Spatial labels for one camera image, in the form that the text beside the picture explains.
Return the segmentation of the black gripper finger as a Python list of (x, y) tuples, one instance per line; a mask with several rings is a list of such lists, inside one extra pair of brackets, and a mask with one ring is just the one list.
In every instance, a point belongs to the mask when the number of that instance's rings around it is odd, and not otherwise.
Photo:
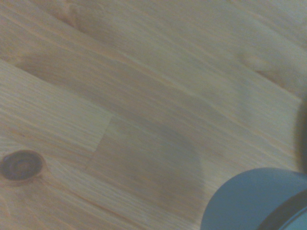
[(307, 95), (299, 105), (295, 123), (295, 155), (301, 172), (307, 172)]

